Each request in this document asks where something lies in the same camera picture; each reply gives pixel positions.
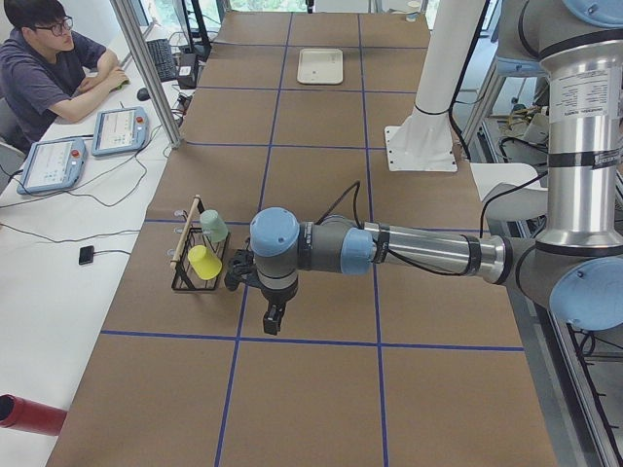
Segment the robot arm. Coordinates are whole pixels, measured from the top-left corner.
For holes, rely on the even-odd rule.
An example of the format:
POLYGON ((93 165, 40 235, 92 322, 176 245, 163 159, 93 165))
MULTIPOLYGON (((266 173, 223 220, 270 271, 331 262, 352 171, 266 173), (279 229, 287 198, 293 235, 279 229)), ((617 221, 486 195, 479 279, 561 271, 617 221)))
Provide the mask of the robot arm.
POLYGON ((549 77, 547 220, 533 240, 459 234, 334 217, 301 223, 271 207, 250 225, 254 275, 278 333, 300 270, 362 274, 403 262, 442 275, 478 275, 521 291, 567 323, 598 331, 622 321, 622 237, 614 228, 621 160, 622 5, 507 1, 498 54, 536 60, 549 77))

